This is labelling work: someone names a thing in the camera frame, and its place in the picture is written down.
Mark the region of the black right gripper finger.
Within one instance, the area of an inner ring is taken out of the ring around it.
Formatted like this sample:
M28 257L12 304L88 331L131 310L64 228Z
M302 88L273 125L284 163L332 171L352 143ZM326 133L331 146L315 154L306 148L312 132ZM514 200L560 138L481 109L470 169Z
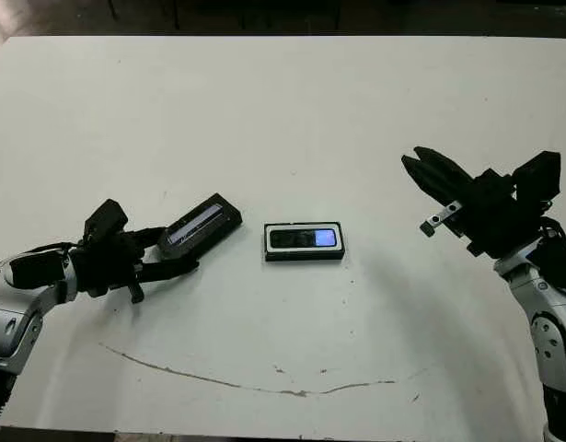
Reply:
M460 187L465 187L473 181L473 178L458 166L454 160L436 150L416 146L414 152L422 162L430 165L444 176L452 187L454 199L456 199L456 194Z
M433 167L409 156L402 156L401 163L418 187L436 202L448 205L454 201L452 187Z

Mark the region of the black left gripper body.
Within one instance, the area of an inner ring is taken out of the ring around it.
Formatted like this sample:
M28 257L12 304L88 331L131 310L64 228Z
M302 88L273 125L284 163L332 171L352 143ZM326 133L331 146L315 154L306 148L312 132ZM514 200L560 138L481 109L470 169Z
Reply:
M145 246L138 232L120 232L73 250L76 291L102 297L110 290L128 287L133 304L144 300L137 281Z

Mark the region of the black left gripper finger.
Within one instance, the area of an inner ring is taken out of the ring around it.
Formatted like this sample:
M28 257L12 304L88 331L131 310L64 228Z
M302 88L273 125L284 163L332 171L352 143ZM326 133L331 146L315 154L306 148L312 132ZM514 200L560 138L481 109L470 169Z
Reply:
M166 227L147 227L140 230L128 231L125 236L135 246L139 248L149 248L155 246L160 240Z
M199 267L199 262L188 257L171 259L162 262L143 263L138 270L138 281L141 283L170 280L190 273Z

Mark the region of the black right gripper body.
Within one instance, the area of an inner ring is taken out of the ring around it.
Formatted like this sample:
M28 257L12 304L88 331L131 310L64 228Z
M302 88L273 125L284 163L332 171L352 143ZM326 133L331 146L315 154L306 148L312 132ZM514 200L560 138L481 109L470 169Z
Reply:
M546 211L545 203L521 200L514 194L512 176L487 169L460 187L456 199L426 218L420 229L431 237L439 226L445 226L468 239L467 250L473 256L485 253L500 259L537 238Z

